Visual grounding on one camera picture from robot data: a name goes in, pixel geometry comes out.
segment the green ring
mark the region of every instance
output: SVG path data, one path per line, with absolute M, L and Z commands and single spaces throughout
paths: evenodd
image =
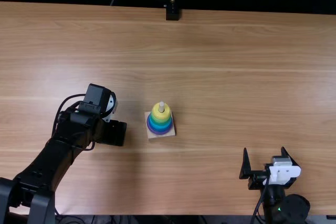
M 162 120 L 162 119 L 158 119 L 156 118 L 152 113 L 151 113 L 151 119 L 157 123 L 158 125 L 160 124 L 165 124 L 168 120 Z

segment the purple ring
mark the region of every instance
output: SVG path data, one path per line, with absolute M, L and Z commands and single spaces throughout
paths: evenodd
M 165 131 L 162 131 L 162 132 L 155 131 L 155 130 L 151 127 L 151 125 L 149 124 L 149 116 L 147 117 L 147 120 L 146 120 L 146 121 L 147 121 L 147 127 L 148 127 L 148 129 L 150 130 L 150 132 L 154 133 L 155 135 L 164 135 L 164 134 L 168 133 L 168 132 L 171 130 L 173 124 L 171 124 L 171 126 L 170 126 L 167 130 L 165 130 Z

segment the table surface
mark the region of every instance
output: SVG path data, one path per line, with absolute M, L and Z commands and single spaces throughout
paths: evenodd
M 56 191 L 62 214 L 251 215 L 238 175 L 285 146 L 302 168 L 287 190 L 311 214 L 336 209 L 336 17 L 0 3 L 0 171 L 12 179 L 50 137 L 61 101 L 114 91 L 124 147 L 79 155 Z M 177 136 L 147 140 L 160 100 Z

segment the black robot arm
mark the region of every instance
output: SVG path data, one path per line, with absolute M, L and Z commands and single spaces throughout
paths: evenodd
M 127 124 L 110 120 L 116 107 L 113 92 L 90 84 L 83 101 L 56 115 L 52 137 L 35 160 L 13 180 L 0 178 L 0 224 L 55 223 L 55 191 L 75 158 L 91 143 L 123 145 Z M 9 212 L 20 205 L 30 207 L 28 217 Z

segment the blue ring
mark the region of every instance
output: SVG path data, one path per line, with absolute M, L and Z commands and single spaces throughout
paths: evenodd
M 166 122 L 163 125 L 157 125 L 156 123 L 154 123 L 151 116 L 149 116 L 148 119 L 149 119 L 149 124 L 153 128 L 153 130 L 158 131 L 158 132 L 163 132 L 163 131 L 166 131 L 167 129 L 170 129 L 173 124 L 171 117 L 169 118 L 168 122 Z

